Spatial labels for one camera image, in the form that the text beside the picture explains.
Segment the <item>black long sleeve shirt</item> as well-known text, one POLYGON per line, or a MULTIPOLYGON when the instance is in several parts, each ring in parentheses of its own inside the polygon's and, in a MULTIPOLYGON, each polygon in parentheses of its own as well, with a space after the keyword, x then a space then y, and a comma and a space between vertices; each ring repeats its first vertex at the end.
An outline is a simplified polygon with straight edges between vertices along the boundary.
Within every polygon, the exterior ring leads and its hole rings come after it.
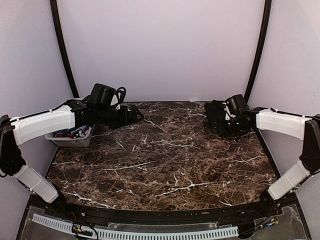
POLYGON ((223 118, 225 119, 224 101, 212 100, 212 102, 206 103, 204 105, 205 113, 208 120, 208 127, 211 129, 211 121, 213 118, 223 118))

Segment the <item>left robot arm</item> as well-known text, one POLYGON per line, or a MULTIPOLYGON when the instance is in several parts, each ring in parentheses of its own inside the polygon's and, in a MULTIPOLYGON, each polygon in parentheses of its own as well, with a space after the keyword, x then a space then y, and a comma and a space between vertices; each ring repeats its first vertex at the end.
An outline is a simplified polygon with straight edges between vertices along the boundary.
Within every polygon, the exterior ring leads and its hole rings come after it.
POLYGON ((125 87, 96 83, 89 95, 68 99, 59 106, 24 116, 0 118, 0 176, 13 177, 60 218, 71 213, 61 191, 23 158, 20 147, 53 132, 82 126, 106 125, 111 130, 136 124, 144 115, 136 105, 125 105, 125 87))

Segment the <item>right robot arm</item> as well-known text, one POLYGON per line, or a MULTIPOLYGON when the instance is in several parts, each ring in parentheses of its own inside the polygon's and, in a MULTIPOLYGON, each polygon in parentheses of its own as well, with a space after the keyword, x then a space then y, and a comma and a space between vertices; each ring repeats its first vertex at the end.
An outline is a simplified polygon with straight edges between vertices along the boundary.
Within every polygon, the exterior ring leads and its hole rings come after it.
POLYGON ((320 172, 320 116, 280 111, 247 104, 242 94, 204 105, 208 127, 225 138, 240 138, 249 130, 261 134, 281 176, 255 205, 255 213, 266 217, 275 201, 298 189, 320 172))

